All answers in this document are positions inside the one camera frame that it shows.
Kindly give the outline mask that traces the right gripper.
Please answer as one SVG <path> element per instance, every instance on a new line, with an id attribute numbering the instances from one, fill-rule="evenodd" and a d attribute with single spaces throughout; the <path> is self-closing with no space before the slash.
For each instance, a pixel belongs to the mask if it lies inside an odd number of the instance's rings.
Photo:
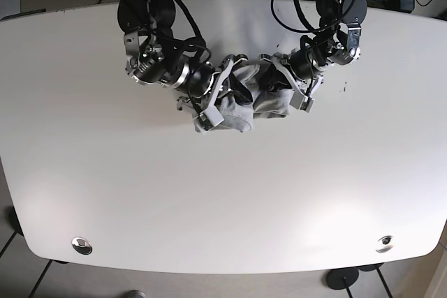
<path id="1" fill-rule="evenodd" d="M 182 75 L 184 81 L 176 90 L 186 96 L 186 103 L 196 114 L 200 114 L 209 106 L 220 103 L 220 100 L 232 94 L 238 105 L 250 105 L 253 97 L 241 81 L 236 78 L 233 68 L 247 61 L 245 54 L 228 55 L 220 67 L 214 68 L 203 64 L 197 68 L 188 69 Z"/>

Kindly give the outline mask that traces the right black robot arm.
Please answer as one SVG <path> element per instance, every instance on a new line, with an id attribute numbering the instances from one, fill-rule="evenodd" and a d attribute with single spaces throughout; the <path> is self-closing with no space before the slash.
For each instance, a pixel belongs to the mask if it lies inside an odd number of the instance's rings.
<path id="1" fill-rule="evenodd" d="M 222 70 L 196 21 L 182 0 L 119 0 L 117 19 L 124 32 L 126 74 L 138 84 L 158 83 L 185 95 L 199 112 L 213 89 L 217 99 L 232 94 L 236 103 L 252 103 L 251 92 L 230 74 L 218 84 Z"/>

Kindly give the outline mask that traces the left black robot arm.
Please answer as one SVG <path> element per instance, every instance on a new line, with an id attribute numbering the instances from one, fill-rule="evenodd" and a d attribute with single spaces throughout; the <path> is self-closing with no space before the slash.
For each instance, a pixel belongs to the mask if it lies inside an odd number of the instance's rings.
<path id="1" fill-rule="evenodd" d="M 323 83 L 323 74 L 334 65 L 345 66 L 360 56 L 361 24 L 367 14 L 366 0 L 315 0 L 319 16 L 314 26 L 300 0 L 293 0 L 302 28 L 297 29 L 272 16 L 287 31 L 298 33 L 299 48 L 290 54 L 265 57 L 270 63 L 258 85 L 267 92 L 290 90 L 308 103 Z"/>

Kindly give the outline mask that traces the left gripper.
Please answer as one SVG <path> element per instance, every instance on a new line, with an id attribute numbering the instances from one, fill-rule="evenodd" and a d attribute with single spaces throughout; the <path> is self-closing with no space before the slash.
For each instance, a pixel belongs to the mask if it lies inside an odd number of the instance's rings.
<path id="1" fill-rule="evenodd" d="M 292 89 L 301 91 L 308 97 L 323 82 L 325 62 L 319 63 L 313 52 L 292 52 L 291 54 L 261 54 L 259 60 L 269 64 L 258 81 L 265 91 Z"/>

